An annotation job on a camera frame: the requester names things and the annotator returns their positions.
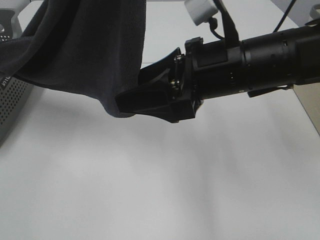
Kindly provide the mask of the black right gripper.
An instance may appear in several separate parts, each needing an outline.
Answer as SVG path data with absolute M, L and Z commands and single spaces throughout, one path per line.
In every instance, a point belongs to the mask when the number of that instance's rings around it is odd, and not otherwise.
M 164 71 L 168 83 L 153 80 Z M 115 97 L 120 113 L 146 115 L 177 123 L 193 119 L 206 99 L 238 94 L 243 89 L 243 45 L 226 40 L 187 40 L 161 60 L 143 67 L 138 86 Z

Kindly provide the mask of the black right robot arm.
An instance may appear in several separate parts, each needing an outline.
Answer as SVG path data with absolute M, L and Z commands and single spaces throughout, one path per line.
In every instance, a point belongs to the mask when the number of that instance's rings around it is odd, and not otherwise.
M 239 93 L 249 97 L 320 81 L 320 28 L 304 26 L 274 32 L 228 47 L 224 40 L 185 42 L 141 69 L 137 87 L 118 94 L 124 114 L 177 123 L 193 119 L 206 99 Z

